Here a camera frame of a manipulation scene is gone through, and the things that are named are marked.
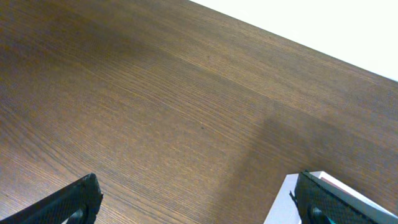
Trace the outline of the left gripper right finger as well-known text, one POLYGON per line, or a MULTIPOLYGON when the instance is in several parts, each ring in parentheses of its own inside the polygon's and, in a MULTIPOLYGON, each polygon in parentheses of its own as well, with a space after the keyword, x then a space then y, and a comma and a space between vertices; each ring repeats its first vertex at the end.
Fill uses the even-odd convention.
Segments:
POLYGON ((307 171, 298 174, 290 196, 304 224, 397 224, 384 213, 307 171))

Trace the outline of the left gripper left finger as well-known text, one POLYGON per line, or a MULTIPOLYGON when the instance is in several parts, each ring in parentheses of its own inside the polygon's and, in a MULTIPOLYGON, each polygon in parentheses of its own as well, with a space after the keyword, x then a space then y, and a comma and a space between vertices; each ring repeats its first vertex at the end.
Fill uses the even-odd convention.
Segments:
POLYGON ((3 224, 93 224, 103 199, 98 179, 90 173, 29 207, 1 220, 3 224))

